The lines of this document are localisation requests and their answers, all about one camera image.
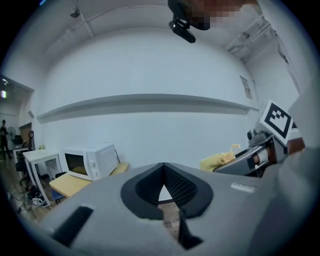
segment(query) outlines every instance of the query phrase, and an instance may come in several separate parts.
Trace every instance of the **white table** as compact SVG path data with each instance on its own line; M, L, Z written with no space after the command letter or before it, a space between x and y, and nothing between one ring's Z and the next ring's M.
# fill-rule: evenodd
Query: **white table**
M20 152L20 151L28 151L28 147L27 146L24 146L24 147L15 146L13 148L13 159L14 159L15 164L18 163L17 152ZM19 173L20 178L22 178L21 171L18 171L18 173Z
M47 173L50 177L50 180L53 180L51 172L50 172L50 167L49 167L48 161L55 160L58 171L59 171L59 173L61 173L62 171L61 171L61 166L60 166L60 161L59 161L59 153L48 151L46 149L40 149L40 150L24 152L22 154L24 155L25 164L28 169L28 173L29 173L32 184L39 188L41 194L43 195L45 202L47 203L47 205L49 205L50 201L44 191L44 188L41 185L41 182L40 182L40 179L39 179L39 176L37 173L36 165L39 163L45 163L46 170L47 170ZM29 163L31 164L33 174L30 170Z

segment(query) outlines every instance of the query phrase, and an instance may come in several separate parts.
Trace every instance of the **wooden floor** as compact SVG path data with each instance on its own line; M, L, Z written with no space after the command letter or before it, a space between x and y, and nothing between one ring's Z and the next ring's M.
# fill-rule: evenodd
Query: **wooden floor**
M12 207L16 212L18 212L18 209L20 208L21 211L19 211L18 214L23 218L26 218L38 224L44 216L46 216L53 208L58 206L56 202L46 207L34 206L31 205L31 202L25 200L25 187L27 184L24 181L22 183L22 186L20 186L20 176L16 171L14 160L9 160L8 157L6 158L6 160L3 160L2 154L0 155L0 177L5 190L11 194L10 203ZM51 188L49 185L49 177L40 179L40 181L48 199L51 201L52 198ZM159 204L158 208L163 211L164 226L167 228L171 236L177 240L180 224L179 208L174 202Z

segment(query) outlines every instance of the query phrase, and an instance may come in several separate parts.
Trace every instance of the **yellow object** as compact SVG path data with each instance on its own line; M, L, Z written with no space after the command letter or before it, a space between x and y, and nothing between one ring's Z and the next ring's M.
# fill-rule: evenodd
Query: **yellow object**
M126 162L118 163L117 167L111 172L109 176L126 172L129 168L129 164ZM49 184L55 191L64 195L66 198L73 196L84 187L88 186L91 180L78 178L65 173L64 175L52 180Z
M207 172L213 172L216 168L236 159L235 153L239 151L240 145L233 144L230 152L219 153L200 161L200 169Z

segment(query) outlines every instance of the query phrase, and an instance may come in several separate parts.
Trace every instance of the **white microwave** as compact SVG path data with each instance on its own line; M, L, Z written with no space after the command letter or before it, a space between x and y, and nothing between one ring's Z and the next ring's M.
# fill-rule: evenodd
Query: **white microwave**
M68 174L89 181L109 176L118 165L115 146L107 142L66 147L63 154Z

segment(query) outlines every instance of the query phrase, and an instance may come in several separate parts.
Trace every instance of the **yellow cloth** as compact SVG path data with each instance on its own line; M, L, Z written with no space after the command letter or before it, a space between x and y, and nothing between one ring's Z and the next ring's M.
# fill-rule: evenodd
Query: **yellow cloth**
M213 172L216 168L236 159L234 148L240 149L239 144L233 144L230 152L219 153L200 161L200 169L207 172Z

